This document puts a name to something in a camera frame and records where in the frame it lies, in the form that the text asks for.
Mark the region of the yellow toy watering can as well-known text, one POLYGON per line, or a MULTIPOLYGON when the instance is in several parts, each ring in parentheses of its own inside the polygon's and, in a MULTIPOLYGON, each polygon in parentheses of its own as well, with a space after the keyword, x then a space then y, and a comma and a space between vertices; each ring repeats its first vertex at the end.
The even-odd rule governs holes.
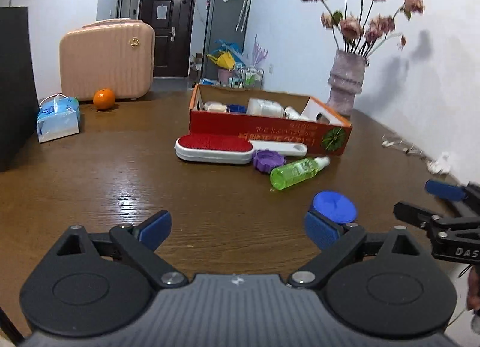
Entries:
POLYGON ((219 68, 223 68, 228 71, 232 71, 235 68, 236 61, 232 54, 228 51, 221 50, 217 52, 216 55, 208 54, 207 57, 219 68))

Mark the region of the dark brown entrance door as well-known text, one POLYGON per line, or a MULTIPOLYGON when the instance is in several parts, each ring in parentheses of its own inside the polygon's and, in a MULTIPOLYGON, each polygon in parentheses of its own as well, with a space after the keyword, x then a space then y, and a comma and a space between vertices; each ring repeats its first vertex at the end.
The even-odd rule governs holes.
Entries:
POLYGON ((154 29, 154 76, 188 76, 195 0, 140 0, 139 19, 154 29))

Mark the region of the blue ridged lid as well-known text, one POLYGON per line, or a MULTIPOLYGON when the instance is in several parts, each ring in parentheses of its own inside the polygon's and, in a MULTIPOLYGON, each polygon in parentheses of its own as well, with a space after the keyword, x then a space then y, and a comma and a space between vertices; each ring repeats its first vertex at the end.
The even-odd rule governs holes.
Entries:
POLYGON ((236 113, 236 114, 247 113, 247 108, 245 106, 238 105, 238 104, 230 104, 227 106, 227 109, 229 113, 236 113))

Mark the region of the dried pink flower bouquet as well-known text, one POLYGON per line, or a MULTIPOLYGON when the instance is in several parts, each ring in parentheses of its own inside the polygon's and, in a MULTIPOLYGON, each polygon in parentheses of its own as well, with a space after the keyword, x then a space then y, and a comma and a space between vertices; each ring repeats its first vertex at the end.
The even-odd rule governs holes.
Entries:
POLYGON ((358 13, 349 7, 349 1, 343 0, 343 9, 329 7, 327 0, 300 0, 302 3, 320 3, 325 12, 320 15, 321 25, 332 32, 338 50, 369 59, 385 42, 397 38, 399 48, 406 45, 406 37, 397 33, 395 19, 403 15, 407 20, 421 15, 425 11, 424 0, 403 0, 393 14, 383 16, 372 14, 373 6, 387 0, 360 0, 358 13))

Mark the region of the small white spray bottle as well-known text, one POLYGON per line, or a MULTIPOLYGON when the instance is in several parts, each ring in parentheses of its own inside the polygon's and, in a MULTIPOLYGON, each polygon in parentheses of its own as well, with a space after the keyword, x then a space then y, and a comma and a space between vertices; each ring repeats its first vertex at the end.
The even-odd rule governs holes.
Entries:
POLYGON ((302 121, 309 121, 310 119, 305 115, 301 115, 295 111, 295 109, 291 106, 288 106, 284 110, 284 117, 288 120, 302 120, 302 121))

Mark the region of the green spray bottle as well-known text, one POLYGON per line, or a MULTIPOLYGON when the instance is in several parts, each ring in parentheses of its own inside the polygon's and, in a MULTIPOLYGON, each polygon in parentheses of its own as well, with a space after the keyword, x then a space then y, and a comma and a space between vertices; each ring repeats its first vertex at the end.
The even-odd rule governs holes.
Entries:
POLYGON ((274 168, 270 173, 270 182, 274 189, 285 190, 295 184, 312 179, 329 164, 329 157, 301 159, 274 168))

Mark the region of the blue round lid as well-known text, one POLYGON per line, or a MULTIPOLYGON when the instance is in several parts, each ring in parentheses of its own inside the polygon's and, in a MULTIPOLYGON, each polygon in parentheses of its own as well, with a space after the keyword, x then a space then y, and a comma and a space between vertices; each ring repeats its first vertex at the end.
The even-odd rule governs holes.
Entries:
POLYGON ((345 195, 334 191, 321 191, 312 201, 313 209, 337 224, 353 223, 357 209, 345 195))

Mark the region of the purple ridged lid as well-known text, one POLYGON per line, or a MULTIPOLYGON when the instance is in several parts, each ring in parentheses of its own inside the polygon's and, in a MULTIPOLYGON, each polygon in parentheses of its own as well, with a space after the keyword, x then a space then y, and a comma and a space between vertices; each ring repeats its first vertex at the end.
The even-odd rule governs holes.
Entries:
POLYGON ((253 154, 252 163, 256 170, 270 174, 274 168, 285 164, 286 158, 276 151, 258 150, 253 154))

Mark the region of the orange fruit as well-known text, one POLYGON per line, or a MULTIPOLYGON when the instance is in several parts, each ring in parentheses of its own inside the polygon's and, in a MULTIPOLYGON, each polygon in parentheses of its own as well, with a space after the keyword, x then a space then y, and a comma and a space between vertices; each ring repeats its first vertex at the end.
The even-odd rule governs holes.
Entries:
POLYGON ((93 104, 98 111, 109 111, 115 106, 116 95, 112 89, 99 89, 93 97, 93 104))

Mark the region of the grey refrigerator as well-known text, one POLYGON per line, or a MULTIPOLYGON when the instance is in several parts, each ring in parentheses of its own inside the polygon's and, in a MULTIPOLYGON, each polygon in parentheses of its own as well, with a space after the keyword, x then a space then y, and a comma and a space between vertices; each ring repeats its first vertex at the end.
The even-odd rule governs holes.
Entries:
POLYGON ((208 55, 221 48, 221 43, 236 44, 239 50, 243 51, 247 24, 243 26, 239 17, 243 10, 244 0, 208 0, 208 15, 205 28, 205 37, 203 43, 203 64, 202 78, 211 80, 217 79, 216 64, 214 64, 208 55))

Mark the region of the red white lint brush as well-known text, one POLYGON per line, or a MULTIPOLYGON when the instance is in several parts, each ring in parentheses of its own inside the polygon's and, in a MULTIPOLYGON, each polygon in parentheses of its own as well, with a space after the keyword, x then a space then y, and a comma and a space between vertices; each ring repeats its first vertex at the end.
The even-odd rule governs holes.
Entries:
POLYGON ((176 156, 187 162, 245 165, 256 151, 273 151, 281 156, 304 157, 307 147, 295 142, 248 141, 240 137, 188 134, 174 146, 176 156))

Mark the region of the beige square case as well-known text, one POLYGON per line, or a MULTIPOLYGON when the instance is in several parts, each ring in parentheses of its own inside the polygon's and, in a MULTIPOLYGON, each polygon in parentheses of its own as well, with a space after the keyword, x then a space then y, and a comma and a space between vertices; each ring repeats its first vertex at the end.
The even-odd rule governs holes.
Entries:
POLYGON ((226 113, 228 111, 228 106, 218 102, 206 102, 204 104, 204 111, 213 113, 226 113))

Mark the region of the white pill bottle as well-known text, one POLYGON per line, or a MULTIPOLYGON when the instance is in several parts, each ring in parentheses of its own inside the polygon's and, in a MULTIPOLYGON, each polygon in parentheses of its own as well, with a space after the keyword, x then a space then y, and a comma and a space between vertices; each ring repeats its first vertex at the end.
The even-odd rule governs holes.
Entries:
POLYGON ((247 106, 248 115, 256 115, 270 118, 282 118, 284 108, 280 103, 260 98, 250 98, 247 106))

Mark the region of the red cardboard box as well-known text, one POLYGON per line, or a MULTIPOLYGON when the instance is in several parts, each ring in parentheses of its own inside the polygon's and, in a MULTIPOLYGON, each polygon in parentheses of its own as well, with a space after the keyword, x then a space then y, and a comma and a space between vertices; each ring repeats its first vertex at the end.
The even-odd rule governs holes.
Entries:
POLYGON ((253 141, 297 142, 306 145, 310 154, 341 155, 352 132, 349 120, 319 99, 307 95, 197 85, 190 101, 190 133, 235 136, 253 141), (208 102, 248 106, 252 98, 279 103, 284 108, 292 107, 309 120, 208 112, 204 108, 208 102))

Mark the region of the blue tissue pack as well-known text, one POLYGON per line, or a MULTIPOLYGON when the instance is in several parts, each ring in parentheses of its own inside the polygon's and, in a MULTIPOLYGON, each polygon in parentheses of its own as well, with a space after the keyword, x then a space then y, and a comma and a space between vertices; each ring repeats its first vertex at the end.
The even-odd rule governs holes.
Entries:
POLYGON ((76 98, 53 94, 39 103, 37 139, 40 143, 80 132, 80 106, 76 98))

